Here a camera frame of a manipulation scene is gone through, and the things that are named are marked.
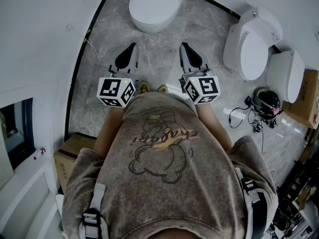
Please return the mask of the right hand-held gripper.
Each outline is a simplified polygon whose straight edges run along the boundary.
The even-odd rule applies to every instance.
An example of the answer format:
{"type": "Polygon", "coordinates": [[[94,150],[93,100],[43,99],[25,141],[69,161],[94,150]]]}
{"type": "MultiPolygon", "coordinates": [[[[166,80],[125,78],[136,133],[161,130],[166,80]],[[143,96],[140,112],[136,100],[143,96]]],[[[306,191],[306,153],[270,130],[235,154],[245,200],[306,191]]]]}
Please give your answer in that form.
{"type": "Polygon", "coordinates": [[[202,67],[201,56],[188,43],[180,45],[179,57],[183,70],[179,79],[181,92],[194,105],[211,103],[221,95],[218,77],[212,75],[210,68],[202,67]]]}

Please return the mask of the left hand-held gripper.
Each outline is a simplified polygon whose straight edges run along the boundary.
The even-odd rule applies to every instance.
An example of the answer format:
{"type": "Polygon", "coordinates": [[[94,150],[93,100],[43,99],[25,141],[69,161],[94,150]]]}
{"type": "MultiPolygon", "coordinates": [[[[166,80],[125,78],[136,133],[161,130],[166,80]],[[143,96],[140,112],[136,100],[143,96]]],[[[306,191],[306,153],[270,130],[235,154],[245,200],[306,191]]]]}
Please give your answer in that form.
{"type": "Polygon", "coordinates": [[[138,82],[136,69],[139,63],[139,47],[132,43],[116,58],[116,69],[109,68],[109,77],[99,79],[97,98],[108,107],[125,108],[136,94],[138,82]]]}

